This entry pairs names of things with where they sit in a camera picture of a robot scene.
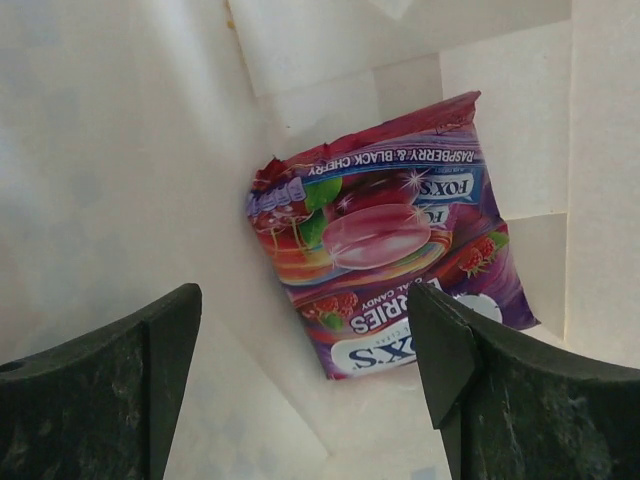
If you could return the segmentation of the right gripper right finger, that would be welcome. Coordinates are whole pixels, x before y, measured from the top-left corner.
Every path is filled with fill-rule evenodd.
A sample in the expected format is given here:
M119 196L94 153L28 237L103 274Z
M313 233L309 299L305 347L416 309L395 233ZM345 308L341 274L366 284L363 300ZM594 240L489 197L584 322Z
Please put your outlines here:
M414 285L409 324L455 479L635 479L639 372L511 329Z

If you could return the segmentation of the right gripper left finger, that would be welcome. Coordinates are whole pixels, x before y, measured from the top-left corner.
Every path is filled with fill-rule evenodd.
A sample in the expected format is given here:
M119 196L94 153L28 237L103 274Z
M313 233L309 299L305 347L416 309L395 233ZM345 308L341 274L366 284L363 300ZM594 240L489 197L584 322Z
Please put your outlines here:
M163 478L201 315L202 291L187 283L3 364L2 478Z

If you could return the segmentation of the purple berries snack pack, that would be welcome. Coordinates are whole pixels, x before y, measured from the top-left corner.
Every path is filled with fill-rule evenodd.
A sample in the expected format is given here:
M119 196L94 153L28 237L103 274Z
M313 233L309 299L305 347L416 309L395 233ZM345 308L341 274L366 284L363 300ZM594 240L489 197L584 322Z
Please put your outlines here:
M246 216L325 375L412 363L409 290L537 325L493 193L470 91L257 171Z

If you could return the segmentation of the blue checkered paper bag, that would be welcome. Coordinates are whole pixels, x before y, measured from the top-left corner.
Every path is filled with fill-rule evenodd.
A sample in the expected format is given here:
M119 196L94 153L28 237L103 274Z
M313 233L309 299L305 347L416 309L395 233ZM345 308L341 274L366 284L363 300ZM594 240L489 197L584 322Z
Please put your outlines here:
M2 360L195 282L168 478L446 478L417 367L327 380L244 198L469 90L533 335L637 366L635 1L3 2Z

